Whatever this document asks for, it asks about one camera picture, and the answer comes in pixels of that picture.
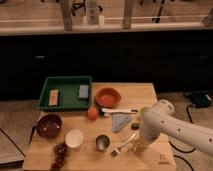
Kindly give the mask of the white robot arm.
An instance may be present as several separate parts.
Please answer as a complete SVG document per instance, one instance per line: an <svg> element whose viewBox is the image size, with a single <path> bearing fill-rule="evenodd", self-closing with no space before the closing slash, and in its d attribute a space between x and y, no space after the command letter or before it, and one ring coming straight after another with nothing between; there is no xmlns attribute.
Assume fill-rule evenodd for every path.
<svg viewBox="0 0 213 171"><path fill-rule="evenodd" d="M142 108L139 138L133 145L133 151L147 148L163 133L213 156L213 129L176 119L174 113L173 104L165 99L151 107Z"/></svg>

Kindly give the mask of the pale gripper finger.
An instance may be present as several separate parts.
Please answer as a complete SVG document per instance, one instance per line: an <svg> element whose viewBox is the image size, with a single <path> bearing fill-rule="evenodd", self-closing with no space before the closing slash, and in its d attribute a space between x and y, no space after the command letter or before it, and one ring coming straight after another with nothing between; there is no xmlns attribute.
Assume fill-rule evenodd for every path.
<svg viewBox="0 0 213 171"><path fill-rule="evenodd" d="M133 152L140 151L143 147L144 147L144 144L142 144L142 143L135 144L134 147L133 147Z"/></svg>
<svg viewBox="0 0 213 171"><path fill-rule="evenodd" d="M142 144L142 145L140 146L141 151L144 151L144 150L147 149L147 148L148 148L148 145L147 145L147 144Z"/></svg>

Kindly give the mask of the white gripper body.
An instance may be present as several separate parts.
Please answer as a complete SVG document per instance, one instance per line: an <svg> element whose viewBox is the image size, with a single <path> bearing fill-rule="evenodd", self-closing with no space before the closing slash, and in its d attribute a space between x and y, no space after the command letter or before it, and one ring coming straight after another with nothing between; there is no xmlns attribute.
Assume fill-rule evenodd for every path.
<svg viewBox="0 0 213 171"><path fill-rule="evenodd" d="M140 143L147 144L148 146L158 139L158 135L151 135L146 133L140 134Z"/></svg>

